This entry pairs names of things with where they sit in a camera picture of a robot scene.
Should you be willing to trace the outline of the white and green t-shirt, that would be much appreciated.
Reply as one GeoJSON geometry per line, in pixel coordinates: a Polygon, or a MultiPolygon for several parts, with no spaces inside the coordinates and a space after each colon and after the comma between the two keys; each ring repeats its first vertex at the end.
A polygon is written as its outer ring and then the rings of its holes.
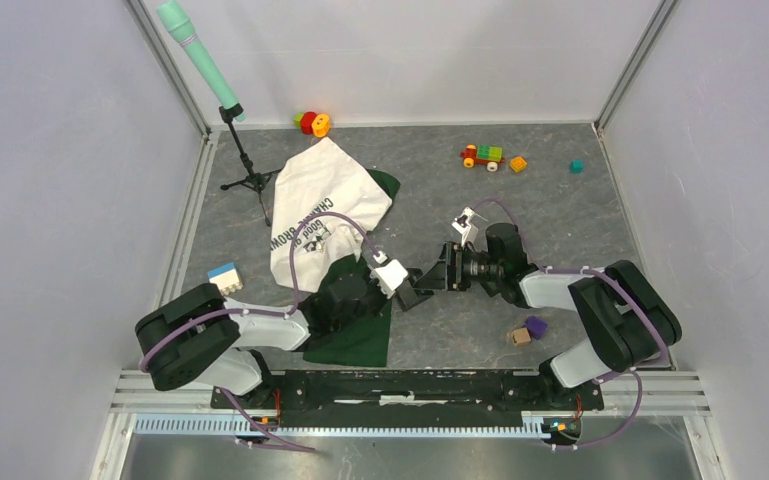
{"type": "Polygon", "coordinates": [[[291,157],[275,182],[270,269],[293,291],[292,308],[308,319],[312,345],[303,358],[318,364],[383,367],[387,363],[391,301],[383,312],[351,325],[317,319],[318,290],[326,279],[371,268],[361,254],[365,235],[391,208],[400,189],[390,174],[368,170],[325,138],[291,157]],[[322,252],[305,251],[314,240],[322,252]]]}

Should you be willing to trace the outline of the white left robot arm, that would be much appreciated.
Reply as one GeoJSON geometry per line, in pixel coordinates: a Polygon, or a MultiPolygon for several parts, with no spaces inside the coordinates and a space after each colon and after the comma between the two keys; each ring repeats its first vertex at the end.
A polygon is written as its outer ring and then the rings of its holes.
{"type": "Polygon", "coordinates": [[[301,352],[318,364],[381,367],[392,306],[407,311],[432,296],[410,269],[392,292],[375,270],[354,265],[328,274],[297,307],[238,302],[213,283],[185,292],[138,321],[139,368],[158,391],[190,383],[224,388],[250,407],[266,405],[274,381],[260,349],[301,352]]]}

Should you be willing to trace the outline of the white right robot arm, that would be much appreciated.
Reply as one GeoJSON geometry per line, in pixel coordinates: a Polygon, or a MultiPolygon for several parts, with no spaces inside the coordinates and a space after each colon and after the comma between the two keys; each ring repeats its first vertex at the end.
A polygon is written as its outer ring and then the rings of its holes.
{"type": "Polygon", "coordinates": [[[539,367],[537,392],[551,408],[572,401],[586,382],[604,382],[640,365],[657,364],[682,337],[679,320],[631,261],[604,268],[539,267],[529,261],[516,225],[485,231],[487,248],[447,242],[426,273],[409,272],[418,293],[466,291],[478,284],[491,297],[524,309],[559,309],[578,315],[584,340],[539,367]]]}

